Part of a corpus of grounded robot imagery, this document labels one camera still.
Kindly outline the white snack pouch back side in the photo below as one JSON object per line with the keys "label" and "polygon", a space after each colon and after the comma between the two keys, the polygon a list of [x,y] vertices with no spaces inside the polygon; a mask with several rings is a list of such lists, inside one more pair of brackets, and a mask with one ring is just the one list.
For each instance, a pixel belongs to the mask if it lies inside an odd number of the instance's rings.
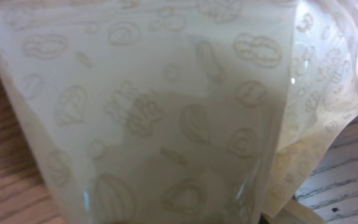
{"label": "white snack pouch back side", "polygon": [[69,223],[298,223],[358,1],[0,1],[0,77]]}

